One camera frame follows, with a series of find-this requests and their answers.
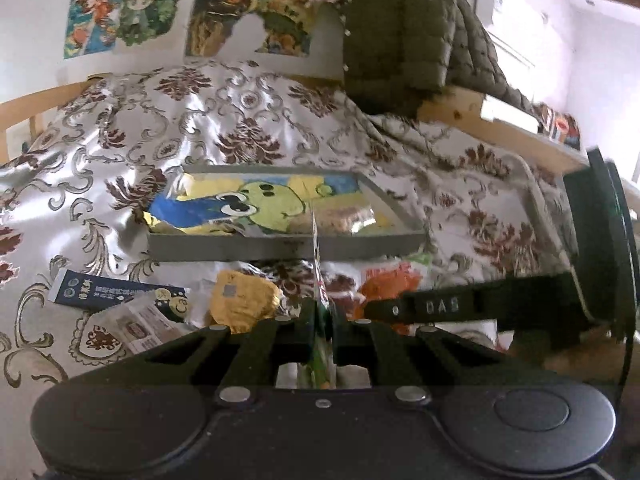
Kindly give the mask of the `green white snack packet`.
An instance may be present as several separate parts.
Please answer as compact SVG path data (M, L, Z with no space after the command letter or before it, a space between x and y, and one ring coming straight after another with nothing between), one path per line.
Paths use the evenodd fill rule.
M303 343L298 367L303 370L302 385L314 390L337 388L337 366L333 361L334 304L326 291L320 264L319 229L316 215L310 213L311 264L314 292L300 314L303 315Z

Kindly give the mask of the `yellow gold snack packet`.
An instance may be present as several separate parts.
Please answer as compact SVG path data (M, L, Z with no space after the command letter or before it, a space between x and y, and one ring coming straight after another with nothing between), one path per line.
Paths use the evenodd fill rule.
M280 288L265 278L222 270L210 296L209 314L232 334L248 333L259 321L273 317L281 299Z

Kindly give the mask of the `white labelled snack packet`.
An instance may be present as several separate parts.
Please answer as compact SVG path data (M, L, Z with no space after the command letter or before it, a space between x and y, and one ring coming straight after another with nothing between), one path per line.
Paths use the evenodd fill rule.
M154 292L137 292L130 300L99 312L96 320L131 354L158 348L193 332L181 320L171 321L157 303Z

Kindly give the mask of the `wooden bed frame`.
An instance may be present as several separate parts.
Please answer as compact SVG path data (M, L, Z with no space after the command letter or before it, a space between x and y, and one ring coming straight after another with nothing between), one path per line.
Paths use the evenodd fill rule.
M6 130L21 122L29 122L29 135L35 139L43 132L45 112L76 99L104 77L103 74L91 75L85 81L64 84L2 103L2 162L9 160ZM477 140L518 154L552 174L568 174L588 165L587 157L580 152L538 134L536 117L472 90L450 87L441 96L423 102L416 112L416 118L420 122L442 122L458 128Z

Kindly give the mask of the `olive quilted jacket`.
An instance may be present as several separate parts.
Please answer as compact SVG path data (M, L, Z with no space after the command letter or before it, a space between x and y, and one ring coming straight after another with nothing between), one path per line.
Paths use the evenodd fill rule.
M367 114L413 117L450 86L533 110L468 0L349 0L341 17L344 89Z

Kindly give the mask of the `dark swirl torn poster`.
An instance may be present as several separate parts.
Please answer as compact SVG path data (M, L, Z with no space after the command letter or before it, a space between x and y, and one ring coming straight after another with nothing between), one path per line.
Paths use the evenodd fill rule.
M306 58L316 24L309 0L194 0L184 54L210 58L218 54L243 18L258 19L258 53Z

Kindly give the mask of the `floral satin bedspread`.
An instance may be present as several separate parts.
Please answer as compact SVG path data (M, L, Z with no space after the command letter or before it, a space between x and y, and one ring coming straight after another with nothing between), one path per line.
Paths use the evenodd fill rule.
M458 129L367 115L342 92L251 62L106 78L1 168L3 478L43 473L29 416L44 390L126 356L95 316L50 303L58 272L177 286L217 277L216 262L155 262L142 221L176 171L202 165L358 171L421 222L420 254L322 264L350 318L363 271L387 261L427 266L420 288L570 267L565 193L520 156Z

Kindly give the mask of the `anime girl boy poster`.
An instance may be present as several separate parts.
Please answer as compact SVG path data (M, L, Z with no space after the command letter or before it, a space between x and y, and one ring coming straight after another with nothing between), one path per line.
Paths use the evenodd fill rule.
M70 0L63 58L158 48L174 28L180 0Z

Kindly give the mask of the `orange snack packet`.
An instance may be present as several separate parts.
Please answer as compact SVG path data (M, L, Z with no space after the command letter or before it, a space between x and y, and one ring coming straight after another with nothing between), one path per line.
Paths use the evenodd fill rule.
M391 300L403 292L416 292L427 278L428 269L410 260L387 261L363 271L362 283L354 299L352 318L364 317L364 307L371 301Z

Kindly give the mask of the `books on shelf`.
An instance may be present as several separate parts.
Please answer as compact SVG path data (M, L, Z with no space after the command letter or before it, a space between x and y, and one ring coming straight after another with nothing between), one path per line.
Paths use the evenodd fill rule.
M539 122L539 134L576 151L582 149L580 131L572 115L558 112L546 103L535 104L534 111Z

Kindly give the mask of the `grey cartoon tray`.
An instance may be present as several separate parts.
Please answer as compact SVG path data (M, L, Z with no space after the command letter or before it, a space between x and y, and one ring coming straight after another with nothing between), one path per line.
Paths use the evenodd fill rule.
M311 209L370 206L355 235L319 234L320 257L367 260L416 252L421 223L359 172L273 166L183 167L146 208L149 250L162 261L310 260L311 234L286 232Z

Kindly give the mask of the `clear noodle snack bag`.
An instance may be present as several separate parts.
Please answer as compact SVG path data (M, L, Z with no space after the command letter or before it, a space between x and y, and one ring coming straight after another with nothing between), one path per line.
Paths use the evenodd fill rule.
M291 234L355 235L376 223L370 206L311 209L293 217L286 232Z

